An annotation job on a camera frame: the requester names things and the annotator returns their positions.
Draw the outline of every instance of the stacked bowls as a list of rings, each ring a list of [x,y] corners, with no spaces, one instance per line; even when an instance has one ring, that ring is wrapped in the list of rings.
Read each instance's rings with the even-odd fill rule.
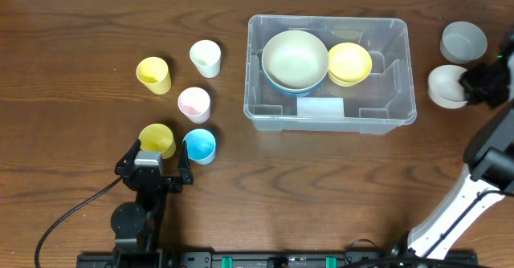
[[[327,48],[305,31],[279,33],[264,47],[263,71],[274,89],[293,97],[306,96],[327,75]]]
[[[340,43],[329,52],[328,77],[342,87],[352,87],[371,72],[369,52],[355,43]]]

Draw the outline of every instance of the yellow cup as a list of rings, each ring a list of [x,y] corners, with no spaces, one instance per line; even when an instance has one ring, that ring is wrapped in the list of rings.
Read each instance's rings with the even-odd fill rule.
[[[341,87],[353,87],[354,85],[358,84],[358,83],[346,83],[340,79],[338,79],[337,77],[335,77],[332,72],[328,71],[328,78],[330,80],[332,80],[333,83],[337,84],[338,86],[341,86]]]
[[[173,133],[164,124],[150,124],[139,134],[141,149],[146,152],[160,152],[163,159],[170,158],[177,149]]]
[[[341,82],[359,83],[368,77],[372,67],[369,52],[358,44],[340,43],[328,52],[328,70]]]
[[[163,59],[149,57],[143,59],[136,68],[136,76],[150,91],[162,95],[171,88],[168,65]]]

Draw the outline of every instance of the white cup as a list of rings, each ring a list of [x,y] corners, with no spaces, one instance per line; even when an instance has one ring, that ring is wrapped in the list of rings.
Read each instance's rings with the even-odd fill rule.
[[[444,29],[439,49],[453,63],[469,63],[485,53],[487,38],[475,24],[453,22]]]
[[[200,74],[213,78],[219,73],[222,51],[218,44],[210,40],[200,40],[190,50],[190,58]]]
[[[200,87],[185,89],[178,96],[178,109],[193,123],[205,123],[210,117],[210,97]]]

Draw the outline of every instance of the plastic storage container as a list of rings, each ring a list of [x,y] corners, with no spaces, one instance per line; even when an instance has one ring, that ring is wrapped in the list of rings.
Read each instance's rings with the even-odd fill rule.
[[[303,98],[287,97],[264,78],[266,43],[286,30],[304,30],[330,50],[364,47],[373,62],[367,79],[340,87],[330,79]],[[308,130],[385,134],[416,119],[407,25],[397,18],[256,15],[248,23],[244,113],[260,131]]]

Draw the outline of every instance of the light blue bowl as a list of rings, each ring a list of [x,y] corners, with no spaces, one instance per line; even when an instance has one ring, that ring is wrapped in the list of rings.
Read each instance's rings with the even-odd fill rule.
[[[280,93],[282,93],[284,96],[287,96],[287,97],[292,97],[292,98],[295,98],[295,97],[304,97],[308,94],[310,94],[311,92],[313,92],[315,89],[317,89],[322,83],[323,83],[323,80],[321,80],[316,86],[314,87],[311,87],[310,89],[308,89],[307,91],[298,91],[298,92],[291,92],[291,91],[286,91],[284,89],[282,89],[281,87],[279,86],[276,86],[270,79],[269,77],[267,76],[266,72],[263,71],[264,73],[264,78],[270,83],[270,85],[276,90],[276,91],[279,91]]]
[[[184,137],[187,155],[199,164],[209,164],[216,157],[216,139],[209,131],[199,128]]]

